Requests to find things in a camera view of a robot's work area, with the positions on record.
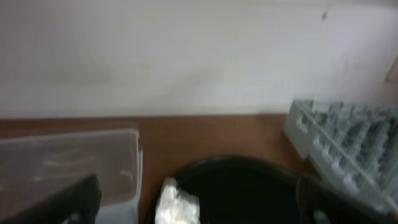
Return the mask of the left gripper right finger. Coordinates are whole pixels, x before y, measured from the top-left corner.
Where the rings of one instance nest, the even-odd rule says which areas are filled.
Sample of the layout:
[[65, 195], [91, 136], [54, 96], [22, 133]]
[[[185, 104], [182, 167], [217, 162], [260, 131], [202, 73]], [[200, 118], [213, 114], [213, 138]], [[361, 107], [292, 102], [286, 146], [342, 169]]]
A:
[[397, 223], [395, 215], [380, 213], [309, 174], [298, 178], [296, 201], [303, 223]]

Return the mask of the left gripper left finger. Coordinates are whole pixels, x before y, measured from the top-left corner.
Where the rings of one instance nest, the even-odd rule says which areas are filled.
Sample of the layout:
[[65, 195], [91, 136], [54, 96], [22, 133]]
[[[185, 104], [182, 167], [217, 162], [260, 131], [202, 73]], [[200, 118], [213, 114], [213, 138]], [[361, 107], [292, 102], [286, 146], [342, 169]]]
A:
[[1, 224], [94, 223], [100, 210], [101, 189], [92, 174], [1, 221]]

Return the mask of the grey dishwasher rack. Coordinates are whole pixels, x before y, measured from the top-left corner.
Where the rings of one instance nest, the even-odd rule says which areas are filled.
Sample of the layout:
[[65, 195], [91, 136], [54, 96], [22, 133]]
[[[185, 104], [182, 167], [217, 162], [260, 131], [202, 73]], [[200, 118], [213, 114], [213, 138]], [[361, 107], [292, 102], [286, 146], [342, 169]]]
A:
[[334, 188], [397, 213], [397, 107], [294, 100], [284, 132]]

